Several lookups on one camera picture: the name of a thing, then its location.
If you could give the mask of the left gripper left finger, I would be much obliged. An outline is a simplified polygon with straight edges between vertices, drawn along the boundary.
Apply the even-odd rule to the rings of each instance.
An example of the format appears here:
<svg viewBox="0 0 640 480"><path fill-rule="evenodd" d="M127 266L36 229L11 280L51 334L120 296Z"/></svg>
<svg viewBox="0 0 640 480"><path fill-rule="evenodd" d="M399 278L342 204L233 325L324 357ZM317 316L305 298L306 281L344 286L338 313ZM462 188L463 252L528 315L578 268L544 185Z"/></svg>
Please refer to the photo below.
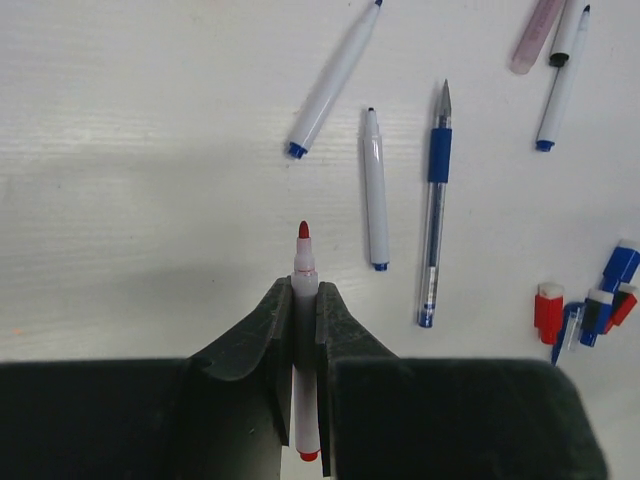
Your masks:
<svg viewBox="0 0 640 480"><path fill-rule="evenodd" d="M187 358L5 362L5 479L277 479L290 440L292 289Z"/></svg>

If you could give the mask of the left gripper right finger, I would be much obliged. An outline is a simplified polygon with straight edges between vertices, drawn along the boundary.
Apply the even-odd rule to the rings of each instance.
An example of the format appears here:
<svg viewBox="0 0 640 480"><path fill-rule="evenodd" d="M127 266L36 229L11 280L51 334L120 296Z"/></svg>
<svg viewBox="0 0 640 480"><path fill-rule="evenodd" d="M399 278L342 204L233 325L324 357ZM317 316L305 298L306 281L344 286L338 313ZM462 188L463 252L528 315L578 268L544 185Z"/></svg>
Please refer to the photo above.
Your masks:
<svg viewBox="0 0 640 480"><path fill-rule="evenodd" d="M580 395L527 359L400 358L321 284L322 468L332 479L605 479Z"/></svg>

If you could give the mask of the red ballpoint pen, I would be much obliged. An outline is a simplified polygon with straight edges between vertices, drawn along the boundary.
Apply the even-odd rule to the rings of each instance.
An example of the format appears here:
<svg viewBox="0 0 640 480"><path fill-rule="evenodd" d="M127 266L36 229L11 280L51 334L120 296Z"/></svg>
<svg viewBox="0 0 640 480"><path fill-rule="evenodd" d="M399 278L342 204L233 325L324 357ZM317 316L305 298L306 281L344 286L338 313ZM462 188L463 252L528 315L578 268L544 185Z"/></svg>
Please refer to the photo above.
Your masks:
<svg viewBox="0 0 640 480"><path fill-rule="evenodd" d="M298 229L291 287L294 301L295 448L303 461L313 462L321 451L315 357L316 296L319 278L312 252L310 229L306 221L302 221Z"/></svg>

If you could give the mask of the red marker cap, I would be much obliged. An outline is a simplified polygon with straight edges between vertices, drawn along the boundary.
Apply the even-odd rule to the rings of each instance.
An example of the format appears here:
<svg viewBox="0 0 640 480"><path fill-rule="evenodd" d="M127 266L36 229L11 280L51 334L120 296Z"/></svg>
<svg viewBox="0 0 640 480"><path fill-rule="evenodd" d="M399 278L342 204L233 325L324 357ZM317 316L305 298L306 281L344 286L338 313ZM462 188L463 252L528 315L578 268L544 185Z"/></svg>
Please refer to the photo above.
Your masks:
<svg viewBox="0 0 640 480"><path fill-rule="evenodd" d="M621 283L614 294L611 315L605 326L604 334L612 328L619 327L631 314L639 300L639 289L629 283Z"/></svg>
<svg viewBox="0 0 640 480"><path fill-rule="evenodd" d="M553 282L538 285L534 299L534 326L543 344L554 346L563 326L564 287Z"/></svg>

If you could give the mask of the blue ballpoint pen cap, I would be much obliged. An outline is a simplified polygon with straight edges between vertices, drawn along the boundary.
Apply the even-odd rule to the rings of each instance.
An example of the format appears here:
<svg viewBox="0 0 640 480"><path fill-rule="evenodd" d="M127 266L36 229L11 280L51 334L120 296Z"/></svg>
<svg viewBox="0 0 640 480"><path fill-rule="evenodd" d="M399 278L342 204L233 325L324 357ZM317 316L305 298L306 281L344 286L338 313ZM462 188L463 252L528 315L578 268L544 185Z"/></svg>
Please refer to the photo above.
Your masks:
<svg viewBox="0 0 640 480"><path fill-rule="evenodd" d="M571 302L564 307L563 324L557 341L551 349L550 363L554 366L563 351L573 351L581 333L581 323L584 317L584 302Z"/></svg>

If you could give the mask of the blue capped whiteboard marker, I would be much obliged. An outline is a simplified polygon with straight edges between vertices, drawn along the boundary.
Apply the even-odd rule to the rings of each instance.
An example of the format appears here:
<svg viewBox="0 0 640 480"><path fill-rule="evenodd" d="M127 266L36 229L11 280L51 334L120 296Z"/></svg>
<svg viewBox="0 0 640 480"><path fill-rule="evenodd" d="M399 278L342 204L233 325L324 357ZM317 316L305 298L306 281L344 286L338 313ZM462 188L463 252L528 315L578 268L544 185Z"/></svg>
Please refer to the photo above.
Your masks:
<svg viewBox="0 0 640 480"><path fill-rule="evenodd" d="M377 112L373 107L367 109L364 119L363 160L370 263L375 271L386 272L390 249L384 161Z"/></svg>
<svg viewBox="0 0 640 480"><path fill-rule="evenodd" d="M383 1L372 1L344 35L312 87L286 140L286 154L296 160L311 150L338 97L362 57Z"/></svg>

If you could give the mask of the blue ballpoint pen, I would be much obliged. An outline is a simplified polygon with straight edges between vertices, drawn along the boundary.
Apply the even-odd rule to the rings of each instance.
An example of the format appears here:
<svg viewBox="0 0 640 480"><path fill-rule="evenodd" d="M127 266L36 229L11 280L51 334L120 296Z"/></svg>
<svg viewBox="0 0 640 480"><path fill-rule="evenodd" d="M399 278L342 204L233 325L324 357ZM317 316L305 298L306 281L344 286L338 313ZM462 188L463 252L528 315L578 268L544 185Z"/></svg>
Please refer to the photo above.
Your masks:
<svg viewBox="0 0 640 480"><path fill-rule="evenodd" d="M428 200L421 279L420 309L417 323L432 328L436 313L446 188L449 182L452 146L452 102L450 86L444 80L435 108L428 153Z"/></svg>

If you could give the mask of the blue marker cap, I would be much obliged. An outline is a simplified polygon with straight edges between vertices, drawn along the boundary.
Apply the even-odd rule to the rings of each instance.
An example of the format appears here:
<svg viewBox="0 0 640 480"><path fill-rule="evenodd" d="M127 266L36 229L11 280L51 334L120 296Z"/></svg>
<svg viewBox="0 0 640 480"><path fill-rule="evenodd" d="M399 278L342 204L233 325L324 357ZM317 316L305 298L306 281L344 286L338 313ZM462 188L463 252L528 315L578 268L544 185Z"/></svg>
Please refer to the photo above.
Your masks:
<svg viewBox="0 0 640 480"><path fill-rule="evenodd" d="M585 299L579 341L582 345L594 347L597 337L604 333L609 321L614 294L599 289L590 289Z"/></svg>
<svg viewBox="0 0 640 480"><path fill-rule="evenodd" d="M600 289L615 293L623 283L629 284L639 267L639 243L620 240L604 268Z"/></svg>

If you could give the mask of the red capped whiteboard marker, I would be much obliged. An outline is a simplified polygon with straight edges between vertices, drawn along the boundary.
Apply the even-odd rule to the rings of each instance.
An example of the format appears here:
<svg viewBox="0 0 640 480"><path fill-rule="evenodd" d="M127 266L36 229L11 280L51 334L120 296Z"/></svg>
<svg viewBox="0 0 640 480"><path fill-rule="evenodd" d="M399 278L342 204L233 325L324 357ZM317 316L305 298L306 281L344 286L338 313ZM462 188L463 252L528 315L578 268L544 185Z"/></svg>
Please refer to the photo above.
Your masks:
<svg viewBox="0 0 640 480"><path fill-rule="evenodd" d="M537 151L550 152L556 144L584 52L590 15L591 5L585 2L570 58L563 67L555 67L557 70L556 77L536 138L535 147Z"/></svg>

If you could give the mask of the black capped whiteboard marker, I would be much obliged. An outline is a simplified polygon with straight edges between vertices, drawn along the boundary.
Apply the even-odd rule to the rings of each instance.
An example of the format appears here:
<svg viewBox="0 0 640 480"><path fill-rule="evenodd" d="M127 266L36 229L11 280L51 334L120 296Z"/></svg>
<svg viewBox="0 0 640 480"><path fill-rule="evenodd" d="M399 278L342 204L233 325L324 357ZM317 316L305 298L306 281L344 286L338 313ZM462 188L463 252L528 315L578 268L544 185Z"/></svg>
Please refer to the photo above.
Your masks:
<svg viewBox="0 0 640 480"><path fill-rule="evenodd" d="M582 0L566 0L549 55L549 65L561 68L570 58L578 26L585 8Z"/></svg>

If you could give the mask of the pink highlighter pen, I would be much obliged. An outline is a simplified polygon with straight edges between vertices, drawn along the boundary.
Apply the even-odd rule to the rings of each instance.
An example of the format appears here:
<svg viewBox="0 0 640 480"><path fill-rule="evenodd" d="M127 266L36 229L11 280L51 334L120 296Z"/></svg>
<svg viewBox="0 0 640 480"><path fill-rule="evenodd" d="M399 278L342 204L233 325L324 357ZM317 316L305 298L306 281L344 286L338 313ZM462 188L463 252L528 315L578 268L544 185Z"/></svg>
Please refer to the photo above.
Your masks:
<svg viewBox="0 0 640 480"><path fill-rule="evenodd" d="M512 73L525 75L531 70L563 5L563 0L537 2L510 61Z"/></svg>

